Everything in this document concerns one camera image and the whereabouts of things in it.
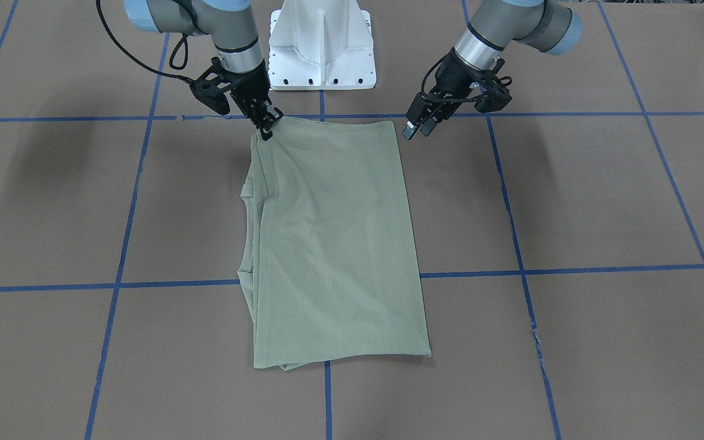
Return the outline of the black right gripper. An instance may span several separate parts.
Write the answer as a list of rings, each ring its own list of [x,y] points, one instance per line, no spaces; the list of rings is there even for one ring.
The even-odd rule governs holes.
[[[250,71],[238,73],[224,67],[218,57],[213,57],[211,66],[189,83],[195,99],[222,116],[231,111],[227,101],[231,97],[243,116],[259,130],[263,142],[274,136],[272,129],[284,117],[284,112],[272,104],[270,86],[265,61]]]

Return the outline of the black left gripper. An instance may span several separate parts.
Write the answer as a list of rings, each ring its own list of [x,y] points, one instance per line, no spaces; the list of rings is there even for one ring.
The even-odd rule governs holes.
[[[419,129],[422,136],[430,136],[436,125],[450,119],[464,103],[472,103],[475,111],[482,114],[506,108],[512,100],[508,89],[512,78],[497,75],[504,64],[495,56],[491,68],[478,70],[452,48],[422,79],[406,112],[407,125],[402,136],[411,141]]]

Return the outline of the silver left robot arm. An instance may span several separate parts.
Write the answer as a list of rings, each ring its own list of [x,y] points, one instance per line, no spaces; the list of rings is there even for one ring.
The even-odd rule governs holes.
[[[422,78],[406,112],[402,135],[429,136],[462,104],[497,112],[511,103],[511,77],[500,77],[501,54],[511,42],[559,56],[570,52],[583,33],[579,15],[557,1],[483,1],[447,54]]]

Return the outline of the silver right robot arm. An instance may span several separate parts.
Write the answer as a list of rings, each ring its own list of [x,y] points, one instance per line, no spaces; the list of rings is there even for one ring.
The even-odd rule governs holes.
[[[271,83],[249,1],[125,1],[126,16],[141,31],[207,35],[218,56],[196,79],[165,73],[187,84],[198,102],[216,114],[231,111],[231,98],[263,141],[284,114],[269,97]]]

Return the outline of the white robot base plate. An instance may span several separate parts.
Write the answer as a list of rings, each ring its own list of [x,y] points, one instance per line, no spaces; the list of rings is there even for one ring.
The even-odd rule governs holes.
[[[274,91],[353,91],[377,82],[372,19],[357,1],[285,1],[271,12]]]

